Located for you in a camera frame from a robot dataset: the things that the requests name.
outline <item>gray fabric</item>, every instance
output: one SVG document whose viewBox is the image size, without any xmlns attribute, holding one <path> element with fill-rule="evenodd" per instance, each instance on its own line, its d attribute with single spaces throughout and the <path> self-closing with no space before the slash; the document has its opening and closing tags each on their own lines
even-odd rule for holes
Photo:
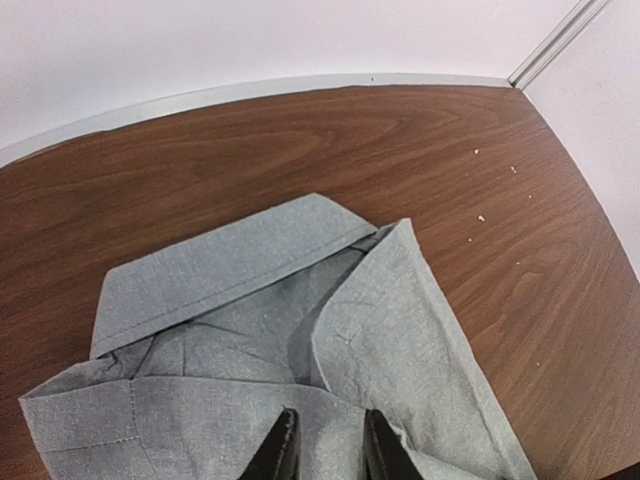
<svg viewBox="0 0 640 480">
<path fill-rule="evenodd" d="M 53 478 L 235 479 L 283 406 L 304 479 L 357 478 L 365 408 L 425 479 L 535 478 L 410 221 L 318 195 L 109 272 L 91 359 L 21 405 Z"/>
</svg>

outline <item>wooden table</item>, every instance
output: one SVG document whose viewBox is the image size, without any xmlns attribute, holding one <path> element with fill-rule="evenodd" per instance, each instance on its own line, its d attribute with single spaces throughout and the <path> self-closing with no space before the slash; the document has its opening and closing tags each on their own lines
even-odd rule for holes
<svg viewBox="0 0 640 480">
<path fill-rule="evenodd" d="M 380 87 L 196 110 L 0 170 L 3 478 L 46 478 L 17 397 L 87 359 L 107 270 L 313 191 L 413 219 L 540 478 L 640 459 L 640 287 L 560 142 L 516 90 Z"/>
</svg>

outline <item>white wall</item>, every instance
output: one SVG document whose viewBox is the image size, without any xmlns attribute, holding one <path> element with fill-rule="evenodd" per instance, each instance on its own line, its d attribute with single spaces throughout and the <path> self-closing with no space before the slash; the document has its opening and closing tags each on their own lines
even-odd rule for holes
<svg viewBox="0 0 640 480">
<path fill-rule="evenodd" d="M 328 73 L 506 78 L 576 0 L 3 0 L 0 149 L 124 106 Z"/>
<path fill-rule="evenodd" d="M 614 0 L 526 89 L 640 277 L 640 1 Z"/>
</svg>

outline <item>white edge strip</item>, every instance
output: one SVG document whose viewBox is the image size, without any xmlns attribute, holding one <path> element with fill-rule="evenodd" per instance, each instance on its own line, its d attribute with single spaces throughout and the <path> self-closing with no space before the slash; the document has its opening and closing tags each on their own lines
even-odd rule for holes
<svg viewBox="0 0 640 480">
<path fill-rule="evenodd" d="M 39 150 L 82 135 L 112 130 L 196 108 L 287 93 L 382 85 L 465 85 L 511 88 L 509 82 L 497 78 L 412 73 L 316 75 L 239 83 L 151 100 L 54 128 L 0 149 L 0 168 Z"/>
<path fill-rule="evenodd" d="M 514 88 L 523 90 L 562 52 L 611 0 L 581 0 L 556 28 L 509 77 Z"/>
</svg>

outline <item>gray cloth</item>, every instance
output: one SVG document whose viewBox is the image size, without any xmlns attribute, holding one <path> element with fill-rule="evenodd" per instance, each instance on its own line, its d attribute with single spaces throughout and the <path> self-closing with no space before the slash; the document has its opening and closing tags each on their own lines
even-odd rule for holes
<svg viewBox="0 0 640 480">
<path fill-rule="evenodd" d="M 20 401 L 56 479 L 236 479 L 285 406 L 304 479 L 357 478 L 366 408 L 425 479 L 535 478 L 411 222 L 319 195 L 111 270 L 90 360 Z"/>
</svg>

